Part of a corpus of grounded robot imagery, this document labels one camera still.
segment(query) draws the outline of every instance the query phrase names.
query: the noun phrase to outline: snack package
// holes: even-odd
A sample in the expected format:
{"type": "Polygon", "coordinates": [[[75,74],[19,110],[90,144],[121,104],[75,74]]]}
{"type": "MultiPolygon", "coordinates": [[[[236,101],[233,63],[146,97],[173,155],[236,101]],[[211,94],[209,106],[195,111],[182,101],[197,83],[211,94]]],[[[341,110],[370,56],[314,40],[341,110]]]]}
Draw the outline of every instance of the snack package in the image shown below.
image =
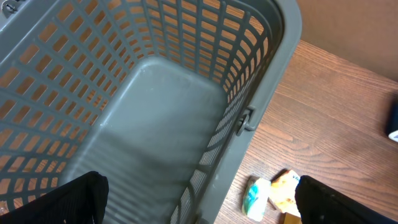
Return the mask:
{"type": "Polygon", "coordinates": [[[269,200],[282,213],[290,213],[301,217],[295,200],[296,187],[300,182],[300,176],[293,170],[288,170],[271,184],[269,200]]]}
{"type": "Polygon", "coordinates": [[[259,222],[266,211],[267,200],[271,191],[271,182],[263,178],[251,177],[243,197],[242,212],[259,222]]]}

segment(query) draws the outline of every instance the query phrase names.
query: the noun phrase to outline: wooden floor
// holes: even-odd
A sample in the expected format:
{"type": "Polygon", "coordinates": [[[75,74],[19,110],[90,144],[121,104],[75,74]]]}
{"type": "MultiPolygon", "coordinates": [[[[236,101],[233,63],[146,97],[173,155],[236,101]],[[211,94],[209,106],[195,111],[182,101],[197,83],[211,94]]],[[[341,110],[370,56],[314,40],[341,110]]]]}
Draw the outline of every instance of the wooden floor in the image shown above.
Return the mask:
{"type": "MultiPolygon", "coordinates": [[[[301,42],[258,127],[216,223],[241,213],[251,175],[310,175],[398,220],[398,143],[383,129],[398,83],[301,42]]],[[[283,223],[268,204],[262,223],[283,223]]]]}

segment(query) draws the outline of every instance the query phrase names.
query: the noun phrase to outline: laundry basket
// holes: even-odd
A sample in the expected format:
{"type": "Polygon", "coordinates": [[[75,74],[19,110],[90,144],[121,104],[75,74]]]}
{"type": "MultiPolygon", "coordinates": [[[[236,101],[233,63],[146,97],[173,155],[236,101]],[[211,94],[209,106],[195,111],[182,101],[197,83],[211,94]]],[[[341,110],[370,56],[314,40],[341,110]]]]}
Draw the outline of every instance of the laundry basket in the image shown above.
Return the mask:
{"type": "Polygon", "coordinates": [[[300,33],[294,0],[4,1],[0,212],[95,170],[106,223],[213,222],[300,33]]]}

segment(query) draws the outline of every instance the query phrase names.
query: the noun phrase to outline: empty basket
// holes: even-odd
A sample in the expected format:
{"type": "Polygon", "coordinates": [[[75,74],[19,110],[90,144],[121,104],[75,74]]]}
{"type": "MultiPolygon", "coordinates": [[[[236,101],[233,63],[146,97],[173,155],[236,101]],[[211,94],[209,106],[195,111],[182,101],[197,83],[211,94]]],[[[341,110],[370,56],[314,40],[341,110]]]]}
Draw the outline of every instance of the empty basket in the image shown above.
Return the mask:
{"type": "Polygon", "coordinates": [[[0,212],[88,171],[106,223],[213,222],[299,41],[294,0],[5,1],[0,212]]]}

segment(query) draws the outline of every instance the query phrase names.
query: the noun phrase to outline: wood grain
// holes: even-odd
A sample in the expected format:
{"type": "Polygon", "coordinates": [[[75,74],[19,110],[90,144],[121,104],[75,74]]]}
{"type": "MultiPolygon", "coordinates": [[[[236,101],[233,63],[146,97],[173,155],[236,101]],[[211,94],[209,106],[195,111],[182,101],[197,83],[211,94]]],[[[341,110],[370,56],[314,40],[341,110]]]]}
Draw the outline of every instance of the wood grain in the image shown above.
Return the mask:
{"type": "MultiPolygon", "coordinates": [[[[246,182],[282,169],[310,175],[398,220],[398,144],[383,133],[397,90],[398,83],[301,41],[216,223],[254,223],[240,211],[246,182]]],[[[283,219],[269,205],[262,223],[283,219]]]]}

